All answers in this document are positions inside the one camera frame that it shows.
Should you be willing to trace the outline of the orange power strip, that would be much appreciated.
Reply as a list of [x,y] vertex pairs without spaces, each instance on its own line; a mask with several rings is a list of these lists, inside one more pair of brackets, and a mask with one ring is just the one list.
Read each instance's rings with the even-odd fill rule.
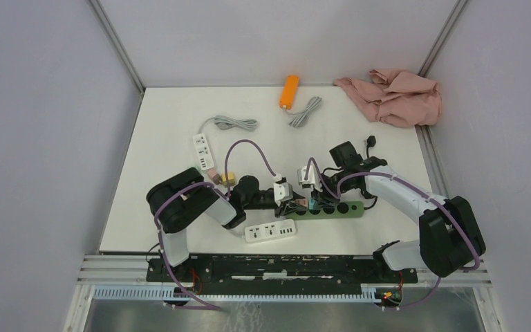
[[298,88],[299,77],[297,75],[289,75],[279,98],[279,107],[281,109],[290,110],[292,108]]

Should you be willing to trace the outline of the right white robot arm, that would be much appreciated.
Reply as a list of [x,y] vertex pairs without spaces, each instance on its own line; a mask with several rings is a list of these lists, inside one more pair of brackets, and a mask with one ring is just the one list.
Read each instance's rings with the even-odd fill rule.
[[339,203],[343,194],[358,190],[364,198],[386,201],[418,226],[415,241],[394,241],[376,250],[372,274],[389,282],[400,270],[426,268],[438,277],[480,267],[486,245],[469,201],[447,198],[414,185],[397,174],[384,159],[363,158],[344,142],[330,151],[338,169],[325,176],[310,159],[301,179],[312,185],[313,196]]

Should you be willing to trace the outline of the small white power strip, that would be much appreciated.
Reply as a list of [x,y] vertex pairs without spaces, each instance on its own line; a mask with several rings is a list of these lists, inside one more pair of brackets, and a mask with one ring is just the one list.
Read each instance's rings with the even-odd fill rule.
[[216,171],[214,157],[207,136],[203,133],[198,133],[192,137],[192,142],[200,169],[205,172]]

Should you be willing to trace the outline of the pink crumpled cloth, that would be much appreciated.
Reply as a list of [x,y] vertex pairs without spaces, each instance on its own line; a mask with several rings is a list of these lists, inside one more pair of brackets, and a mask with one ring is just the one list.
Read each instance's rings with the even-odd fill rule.
[[335,79],[369,122],[399,128],[435,125],[443,112],[440,85],[401,68],[369,71],[370,81],[352,77]]

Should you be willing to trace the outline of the beige plug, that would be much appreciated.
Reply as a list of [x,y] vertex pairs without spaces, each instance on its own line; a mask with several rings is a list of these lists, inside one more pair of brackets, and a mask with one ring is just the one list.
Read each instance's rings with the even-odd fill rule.
[[208,169],[207,175],[209,176],[210,180],[217,185],[221,184],[223,181],[221,175],[214,168]]

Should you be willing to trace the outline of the yellow plug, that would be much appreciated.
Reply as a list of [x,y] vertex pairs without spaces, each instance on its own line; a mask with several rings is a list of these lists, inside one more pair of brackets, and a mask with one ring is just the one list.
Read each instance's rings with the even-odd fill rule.
[[236,178],[233,172],[223,172],[221,174],[221,185],[225,188],[232,188],[236,185]]

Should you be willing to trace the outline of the dark green power strip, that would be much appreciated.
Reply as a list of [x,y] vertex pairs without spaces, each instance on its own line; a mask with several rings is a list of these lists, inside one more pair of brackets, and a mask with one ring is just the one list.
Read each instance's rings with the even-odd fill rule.
[[294,220],[358,219],[366,212],[361,201],[344,201],[337,205],[310,206],[308,210],[286,215]]

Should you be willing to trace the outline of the pink plug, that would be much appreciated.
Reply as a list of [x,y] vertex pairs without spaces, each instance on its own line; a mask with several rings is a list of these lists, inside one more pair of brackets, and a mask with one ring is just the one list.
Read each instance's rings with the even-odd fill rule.
[[307,199],[295,199],[294,204],[302,207],[308,207],[308,200]]

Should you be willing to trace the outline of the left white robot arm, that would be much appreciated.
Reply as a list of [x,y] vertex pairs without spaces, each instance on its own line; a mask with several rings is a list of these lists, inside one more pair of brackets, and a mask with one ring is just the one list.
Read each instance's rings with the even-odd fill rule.
[[193,167],[152,187],[146,202],[157,227],[163,271],[176,282],[189,274],[186,229],[201,215],[230,230],[246,220],[247,210],[272,210],[279,218],[308,207],[284,177],[277,176],[271,188],[262,190],[256,177],[243,176],[224,194]]

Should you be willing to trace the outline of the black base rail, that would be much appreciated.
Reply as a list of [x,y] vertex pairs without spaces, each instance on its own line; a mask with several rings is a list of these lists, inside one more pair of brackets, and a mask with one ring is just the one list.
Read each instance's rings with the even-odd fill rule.
[[177,279],[201,295],[359,295],[362,285],[418,282],[414,269],[390,270],[371,256],[196,253],[168,271],[147,262],[147,282]]

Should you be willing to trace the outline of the long white power strip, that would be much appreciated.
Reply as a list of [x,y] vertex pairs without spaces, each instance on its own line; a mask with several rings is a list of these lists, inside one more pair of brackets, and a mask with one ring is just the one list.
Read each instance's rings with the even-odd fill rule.
[[243,238],[247,243],[272,241],[297,234],[297,226],[293,219],[284,219],[248,226],[244,229]]

